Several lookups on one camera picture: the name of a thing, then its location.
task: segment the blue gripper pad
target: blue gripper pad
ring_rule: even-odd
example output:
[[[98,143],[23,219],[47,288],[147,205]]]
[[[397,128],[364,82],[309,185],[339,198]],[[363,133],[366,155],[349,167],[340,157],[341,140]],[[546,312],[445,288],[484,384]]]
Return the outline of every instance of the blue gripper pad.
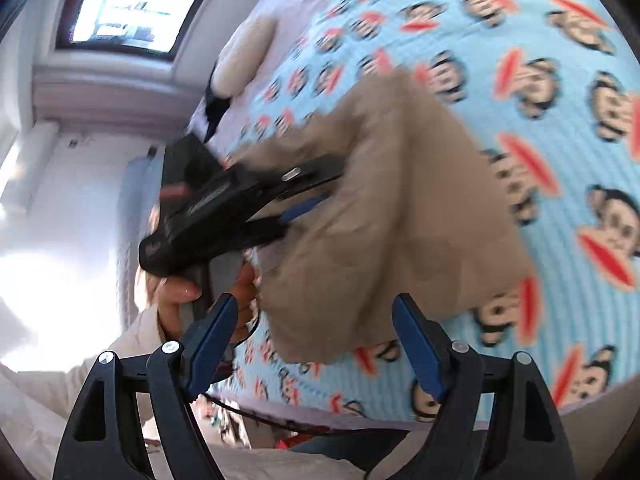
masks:
[[[450,373],[449,337],[438,323],[423,316],[409,294],[396,296],[391,317],[420,387],[442,402]]]
[[[207,322],[213,316],[213,322]],[[223,294],[213,306],[211,313],[202,321],[202,332],[197,330],[194,338],[199,340],[190,359],[190,376],[184,393],[190,402],[206,392],[225,354],[231,336],[238,323],[238,302],[231,294]]]

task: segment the wall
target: wall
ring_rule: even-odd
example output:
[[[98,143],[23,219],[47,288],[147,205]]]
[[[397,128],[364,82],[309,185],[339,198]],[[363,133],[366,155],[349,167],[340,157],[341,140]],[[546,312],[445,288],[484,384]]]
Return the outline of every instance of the wall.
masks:
[[[31,214],[0,226],[0,351],[13,369],[68,369],[118,335],[115,212],[140,137],[63,136]],[[7,341],[21,344],[8,350]]]
[[[28,0],[0,45],[0,104],[18,131],[33,126],[31,73],[47,0]]]
[[[204,0],[175,61],[165,62],[55,50],[64,0],[43,1],[34,63],[36,117],[63,129],[139,132],[162,140],[183,133],[219,52],[258,2]]]

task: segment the beige cloth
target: beige cloth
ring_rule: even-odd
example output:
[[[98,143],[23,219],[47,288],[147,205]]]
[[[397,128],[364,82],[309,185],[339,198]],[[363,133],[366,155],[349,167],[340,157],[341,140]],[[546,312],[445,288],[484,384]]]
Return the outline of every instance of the beige cloth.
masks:
[[[158,308],[152,306],[110,349],[124,359],[151,353],[163,342]],[[87,359],[66,373],[15,373],[0,364],[0,429],[36,480],[53,475],[66,419],[94,362]],[[153,416],[148,394],[138,394],[138,413],[142,423]]]
[[[260,260],[261,306],[286,362],[329,363],[396,338],[391,305],[401,292],[442,320],[530,275],[478,148],[404,70],[367,75],[331,114],[248,147],[239,160],[284,170],[327,153],[348,158],[334,194]]]

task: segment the screw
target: screw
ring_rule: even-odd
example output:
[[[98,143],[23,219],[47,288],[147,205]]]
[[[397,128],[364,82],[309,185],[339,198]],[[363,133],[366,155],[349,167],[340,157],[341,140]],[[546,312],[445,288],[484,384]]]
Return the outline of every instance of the screw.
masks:
[[[178,351],[178,348],[180,348],[180,343],[177,341],[167,341],[162,345],[162,351],[165,354],[173,354]]]
[[[99,356],[98,356],[98,362],[101,365],[107,365],[109,364],[111,361],[113,361],[113,352],[102,352]]]
[[[516,354],[516,359],[521,365],[529,365],[531,364],[531,361],[533,361],[533,359],[531,359],[531,356],[526,352],[518,352]]]
[[[469,345],[464,341],[454,341],[451,343],[451,348],[453,348],[454,352],[458,352],[459,354],[466,354],[469,352]]]
[[[288,182],[289,180],[293,180],[294,178],[296,178],[300,173],[302,173],[302,170],[300,170],[300,168],[293,168],[293,170],[285,173],[282,176],[282,181],[283,182]]]

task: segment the white wall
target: white wall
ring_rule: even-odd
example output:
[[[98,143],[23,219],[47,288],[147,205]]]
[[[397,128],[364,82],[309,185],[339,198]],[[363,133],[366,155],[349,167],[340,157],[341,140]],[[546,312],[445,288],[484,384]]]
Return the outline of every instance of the white wall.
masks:
[[[116,202],[127,163],[150,142],[102,135],[72,150],[71,137],[58,143],[31,214],[0,226],[0,358],[17,370],[68,369],[119,332]]]
[[[49,0],[28,0],[0,44],[0,110],[13,127],[33,126],[31,73]]]

